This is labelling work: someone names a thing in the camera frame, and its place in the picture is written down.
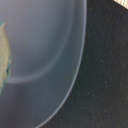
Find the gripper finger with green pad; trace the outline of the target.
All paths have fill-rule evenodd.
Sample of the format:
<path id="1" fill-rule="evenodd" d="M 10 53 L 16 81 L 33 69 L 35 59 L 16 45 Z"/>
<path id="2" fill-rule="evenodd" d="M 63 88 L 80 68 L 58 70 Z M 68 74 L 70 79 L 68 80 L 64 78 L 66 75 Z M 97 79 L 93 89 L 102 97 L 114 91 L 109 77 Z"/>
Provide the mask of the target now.
<path id="1" fill-rule="evenodd" d="M 0 88 L 5 84 L 5 81 L 10 74 L 11 50 L 6 34 L 5 23 L 0 24 Z"/>

